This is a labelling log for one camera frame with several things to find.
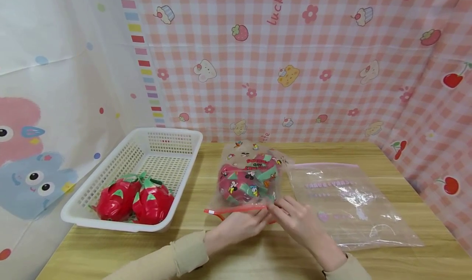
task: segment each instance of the clear plastic bag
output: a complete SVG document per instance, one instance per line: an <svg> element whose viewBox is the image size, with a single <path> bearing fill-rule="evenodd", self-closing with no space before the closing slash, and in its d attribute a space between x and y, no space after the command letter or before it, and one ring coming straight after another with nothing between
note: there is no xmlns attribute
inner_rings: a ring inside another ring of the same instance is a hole
<svg viewBox="0 0 472 280"><path fill-rule="evenodd" d="M423 246L359 166L304 163L288 175L296 200L313 207L341 249Z"/></svg>
<svg viewBox="0 0 472 280"><path fill-rule="evenodd" d="M280 194L281 175L291 160L281 152L248 140L226 144L213 199L204 211L224 220L231 212L266 208Z"/></svg>

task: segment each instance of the sleeve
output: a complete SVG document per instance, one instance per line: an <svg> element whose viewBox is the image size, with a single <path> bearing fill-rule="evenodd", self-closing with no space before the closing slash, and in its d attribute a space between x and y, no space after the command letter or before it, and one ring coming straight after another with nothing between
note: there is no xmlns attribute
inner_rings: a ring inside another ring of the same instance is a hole
<svg viewBox="0 0 472 280"><path fill-rule="evenodd" d="M346 254L347 262L344 265L332 272L323 272L326 280L372 280L360 262L350 253Z"/></svg>
<svg viewBox="0 0 472 280"><path fill-rule="evenodd" d="M166 280L180 277L208 261L205 231L183 236L163 248L124 265L104 280Z"/></svg>

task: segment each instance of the pink plaid fabric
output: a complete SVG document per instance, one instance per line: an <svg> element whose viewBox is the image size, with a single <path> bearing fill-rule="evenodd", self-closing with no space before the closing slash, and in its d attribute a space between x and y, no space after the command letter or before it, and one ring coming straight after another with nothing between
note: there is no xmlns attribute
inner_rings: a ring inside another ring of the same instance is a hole
<svg viewBox="0 0 472 280"><path fill-rule="evenodd" d="M166 126L370 140L472 253L472 0L136 2Z"/></svg>

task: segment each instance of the wooden table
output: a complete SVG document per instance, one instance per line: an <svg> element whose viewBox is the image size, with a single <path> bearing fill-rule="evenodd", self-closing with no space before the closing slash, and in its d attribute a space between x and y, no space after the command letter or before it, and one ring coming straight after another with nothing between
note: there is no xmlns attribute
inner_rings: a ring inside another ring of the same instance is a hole
<svg viewBox="0 0 472 280"><path fill-rule="evenodd" d="M380 248L353 254L373 279L470 280L472 261L381 150L371 143L268 144L297 163L357 163L425 243L423 248ZM202 144L172 225L167 233L121 233L72 227L38 280L93 280L128 261L219 219L203 213L214 194L222 144ZM292 194L288 181L285 194ZM211 258L182 279L324 279L307 252L274 224L257 238Z"/></svg>

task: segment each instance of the rainbow striped border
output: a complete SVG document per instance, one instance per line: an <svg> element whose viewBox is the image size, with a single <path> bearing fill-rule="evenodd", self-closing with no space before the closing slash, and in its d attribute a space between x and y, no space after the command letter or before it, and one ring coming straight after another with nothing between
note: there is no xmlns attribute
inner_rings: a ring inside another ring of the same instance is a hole
<svg viewBox="0 0 472 280"><path fill-rule="evenodd" d="M146 93L149 98L150 109L156 127L165 128L164 114L162 113L159 95L157 94L155 68L152 64L152 57L149 48L146 47L145 37L143 36L139 13L136 10L136 2L134 0L121 0L128 30L131 34L131 42L135 45L134 53L136 54L137 64L140 70L140 76L143 78Z"/></svg>

